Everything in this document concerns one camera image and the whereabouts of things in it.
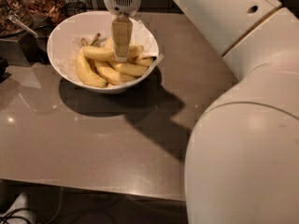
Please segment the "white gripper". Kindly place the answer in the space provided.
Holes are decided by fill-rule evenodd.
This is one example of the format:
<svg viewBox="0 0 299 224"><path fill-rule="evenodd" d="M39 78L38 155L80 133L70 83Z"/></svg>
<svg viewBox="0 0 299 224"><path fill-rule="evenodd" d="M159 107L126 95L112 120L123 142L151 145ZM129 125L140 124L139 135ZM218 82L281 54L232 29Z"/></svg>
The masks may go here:
<svg viewBox="0 0 299 224"><path fill-rule="evenodd" d="M136 14L141 0L104 0L104 3L107 10L117 16L112 21L115 60L120 63L126 62L133 30L133 24L128 17L133 17Z"/></svg>

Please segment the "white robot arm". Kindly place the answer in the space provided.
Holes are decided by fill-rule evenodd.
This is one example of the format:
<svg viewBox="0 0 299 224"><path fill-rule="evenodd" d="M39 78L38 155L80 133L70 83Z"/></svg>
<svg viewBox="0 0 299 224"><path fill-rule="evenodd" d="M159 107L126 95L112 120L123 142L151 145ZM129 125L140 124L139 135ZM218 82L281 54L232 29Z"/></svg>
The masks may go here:
<svg viewBox="0 0 299 224"><path fill-rule="evenodd" d="M298 20L278 0L173 0L238 78L192 130L189 224L299 224Z"/></svg>

